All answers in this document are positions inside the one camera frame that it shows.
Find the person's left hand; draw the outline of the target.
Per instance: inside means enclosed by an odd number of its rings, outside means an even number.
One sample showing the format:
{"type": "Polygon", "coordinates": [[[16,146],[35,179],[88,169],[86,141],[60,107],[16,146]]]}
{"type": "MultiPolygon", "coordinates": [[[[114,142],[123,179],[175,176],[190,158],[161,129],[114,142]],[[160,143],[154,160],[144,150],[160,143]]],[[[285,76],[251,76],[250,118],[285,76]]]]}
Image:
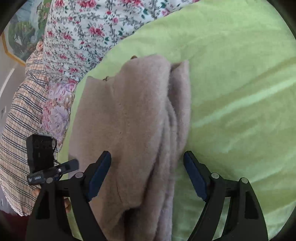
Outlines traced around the person's left hand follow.
{"type": "MultiPolygon", "coordinates": [[[[40,191],[41,191],[41,189],[36,188],[36,189],[33,191],[33,195],[34,195],[34,197],[38,197],[40,191]]],[[[69,213],[69,212],[71,211],[72,205],[71,205],[71,202],[70,202],[70,200],[69,200],[68,197],[64,197],[64,205],[65,205],[65,210],[66,210],[66,212],[69,213]]]]}

